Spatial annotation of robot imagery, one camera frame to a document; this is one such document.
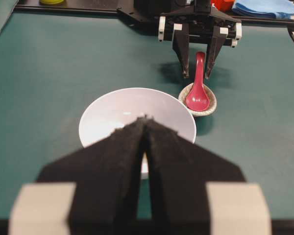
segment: white bowl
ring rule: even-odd
[[[178,96],[178,100],[180,102],[182,102],[184,105],[185,105],[186,96],[191,91],[192,87],[193,87],[193,83],[187,85],[186,87],[183,88],[180,95]],[[205,84],[204,84],[204,89],[205,89],[206,94],[207,94],[207,96],[209,98],[209,101],[210,101],[209,107],[208,107],[207,110],[200,111],[200,112],[199,111],[194,111],[194,110],[191,110],[191,109],[187,108],[194,117],[202,117],[202,116],[210,115],[217,108],[217,98],[216,98],[215,94]]]
[[[116,128],[122,128],[144,115],[177,131],[188,141],[195,142],[196,124],[186,106],[167,93],[148,88],[116,90],[96,99],[80,119],[80,141],[87,147],[108,137]],[[142,178],[146,178],[147,174],[144,159]]]

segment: blue cloth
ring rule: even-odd
[[[294,16],[294,4],[289,0],[235,0],[232,10],[240,15],[272,19]]]

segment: table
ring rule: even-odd
[[[205,46],[190,46],[191,78],[198,50]],[[118,18],[13,13],[0,35],[0,218],[43,165],[82,147],[77,127],[93,100],[127,87],[177,97],[190,82],[170,42]],[[196,144],[258,182],[272,218],[294,219],[294,43],[287,29],[244,26],[206,84],[218,107],[196,119]],[[140,194],[138,217],[149,218],[147,181]]]

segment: bowl rim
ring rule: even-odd
[[[111,95],[113,93],[116,93],[116,92],[121,92],[121,91],[124,91],[124,90],[149,90],[149,91],[153,91],[153,92],[158,92],[158,93],[161,93],[161,94],[164,94],[166,96],[169,96],[170,98],[173,98],[174,100],[178,101],[182,107],[187,111],[187,113],[190,115],[190,118],[192,120],[192,124],[193,124],[193,128],[194,128],[194,136],[193,136],[193,139],[192,139],[192,143],[195,143],[195,139],[196,139],[196,133],[197,133],[197,129],[196,129],[196,123],[195,123],[195,119],[192,115],[192,113],[188,110],[188,108],[185,106],[185,104],[183,104],[183,102],[181,102],[179,99],[175,98],[174,96],[168,94],[168,93],[165,93],[163,91],[160,91],[160,90],[156,90],[156,89],[152,89],[152,88],[144,88],[144,87],[130,87],[130,88],[122,88],[122,89],[118,89],[118,90],[114,90],[114,91],[111,91],[111,92],[108,92],[106,94],[103,94],[102,96],[98,97],[97,99],[95,99],[93,102],[91,102],[87,108],[84,110],[80,120],[79,120],[79,124],[78,124],[78,136],[79,136],[79,140],[82,144],[82,146],[85,148],[87,147],[87,145],[84,145],[84,143],[82,142],[81,140],[81,123],[83,121],[83,119],[85,118],[85,114],[87,113],[87,111],[91,108],[92,104],[94,104],[95,102],[98,102],[100,101],[102,98],[108,96],[108,95]]]

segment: dark green mat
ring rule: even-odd
[[[191,74],[203,49],[191,45]],[[93,100],[126,87],[177,97],[189,82],[170,42],[118,19],[13,14],[0,35],[0,217],[44,164],[81,148],[77,126]],[[273,218],[294,218],[294,44],[287,30],[245,26],[237,48],[222,48],[206,84],[218,107],[196,120],[196,143],[260,183]],[[139,217],[149,217],[147,182],[141,195]]]

